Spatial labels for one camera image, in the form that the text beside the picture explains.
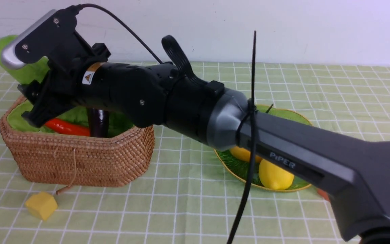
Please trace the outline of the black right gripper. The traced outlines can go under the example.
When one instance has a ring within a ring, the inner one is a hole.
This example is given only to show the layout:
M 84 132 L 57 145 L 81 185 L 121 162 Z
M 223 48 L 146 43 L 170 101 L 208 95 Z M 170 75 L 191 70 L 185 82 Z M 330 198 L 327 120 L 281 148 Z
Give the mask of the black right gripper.
M 40 128 L 46 122 L 73 109 L 77 82 L 89 65 L 106 62 L 110 51 L 104 43 L 65 43 L 59 45 L 48 57 L 48 67 L 41 83 L 34 80 L 20 85 L 20 91 L 33 105 L 21 117 L 32 127 Z

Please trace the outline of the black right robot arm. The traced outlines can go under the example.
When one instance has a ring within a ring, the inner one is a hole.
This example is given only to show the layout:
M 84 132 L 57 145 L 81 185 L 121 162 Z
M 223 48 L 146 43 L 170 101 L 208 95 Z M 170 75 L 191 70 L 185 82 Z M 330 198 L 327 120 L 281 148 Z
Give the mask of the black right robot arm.
M 137 127 L 164 125 L 214 149 L 239 146 L 328 193 L 345 241 L 390 244 L 390 141 L 368 142 L 257 111 L 254 101 L 192 71 L 171 36 L 171 59 L 153 66 L 88 68 L 109 57 L 104 44 L 14 45 L 15 67 L 42 57 L 50 71 L 19 87 L 34 105 L 23 117 L 41 127 L 75 105 L 124 113 Z

